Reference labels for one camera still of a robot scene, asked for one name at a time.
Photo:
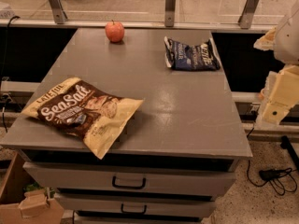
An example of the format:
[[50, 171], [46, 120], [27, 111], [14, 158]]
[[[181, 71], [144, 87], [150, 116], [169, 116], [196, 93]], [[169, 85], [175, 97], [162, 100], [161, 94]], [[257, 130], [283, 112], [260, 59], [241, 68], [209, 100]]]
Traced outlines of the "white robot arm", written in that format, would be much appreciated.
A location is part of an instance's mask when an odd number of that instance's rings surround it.
[[276, 60], [285, 66], [276, 74], [275, 82], [264, 97], [262, 120], [280, 124], [299, 102], [299, 1], [253, 45], [259, 50], [273, 50]]

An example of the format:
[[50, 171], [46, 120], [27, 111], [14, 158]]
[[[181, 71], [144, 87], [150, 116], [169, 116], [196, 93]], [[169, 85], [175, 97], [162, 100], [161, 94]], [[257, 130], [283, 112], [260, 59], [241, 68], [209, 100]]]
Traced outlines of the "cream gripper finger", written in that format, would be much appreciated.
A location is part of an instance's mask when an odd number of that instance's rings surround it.
[[254, 43], [253, 47], [255, 49], [267, 51], [274, 49], [274, 40], [275, 40], [276, 28], [273, 27], [265, 35], [258, 38]]

